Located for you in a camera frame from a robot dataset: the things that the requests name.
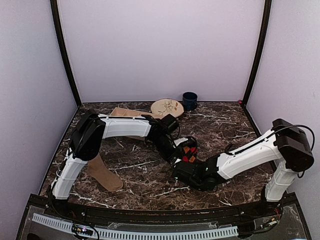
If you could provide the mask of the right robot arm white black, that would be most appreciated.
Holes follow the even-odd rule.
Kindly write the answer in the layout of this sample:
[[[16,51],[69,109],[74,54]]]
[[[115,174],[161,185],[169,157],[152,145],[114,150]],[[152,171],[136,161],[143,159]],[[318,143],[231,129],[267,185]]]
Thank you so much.
[[[278,118],[270,130],[237,149],[227,150],[199,163],[177,159],[172,176],[194,189],[210,191],[244,171],[277,161],[277,169],[261,194],[262,201],[255,205],[255,213],[266,217],[298,174],[314,164],[314,144],[309,143],[306,129],[305,125],[291,124]]]

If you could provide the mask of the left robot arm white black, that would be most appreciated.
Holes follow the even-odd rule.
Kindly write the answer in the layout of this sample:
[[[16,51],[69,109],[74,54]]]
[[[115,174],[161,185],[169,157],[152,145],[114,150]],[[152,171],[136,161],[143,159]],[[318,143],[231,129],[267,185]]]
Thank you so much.
[[[63,200],[69,198],[71,188],[82,168],[93,160],[100,151],[101,142],[113,137],[140,137],[152,142],[161,157],[171,164],[181,159],[179,147],[186,137],[174,139],[172,132],[179,128],[177,119],[171,114],[153,118],[151,115],[111,116],[88,110],[73,130],[64,161],[56,177],[47,189],[54,198],[51,210],[60,218],[67,218],[70,206]]]

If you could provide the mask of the wooden compartment tray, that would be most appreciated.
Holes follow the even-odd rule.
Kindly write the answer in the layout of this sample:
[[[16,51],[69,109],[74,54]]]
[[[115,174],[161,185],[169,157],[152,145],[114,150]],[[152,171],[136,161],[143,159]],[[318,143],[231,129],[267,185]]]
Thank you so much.
[[[111,137],[146,137],[151,129],[143,115],[162,119],[163,116],[137,110],[116,107],[105,121],[103,138]]]

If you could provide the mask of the argyle black red orange sock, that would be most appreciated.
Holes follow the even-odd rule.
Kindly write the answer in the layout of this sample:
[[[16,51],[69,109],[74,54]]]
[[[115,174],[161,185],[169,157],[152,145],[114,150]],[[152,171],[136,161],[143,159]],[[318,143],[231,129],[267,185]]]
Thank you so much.
[[[177,150],[177,159],[194,163],[198,154],[198,142],[193,136],[186,136],[174,141]]]

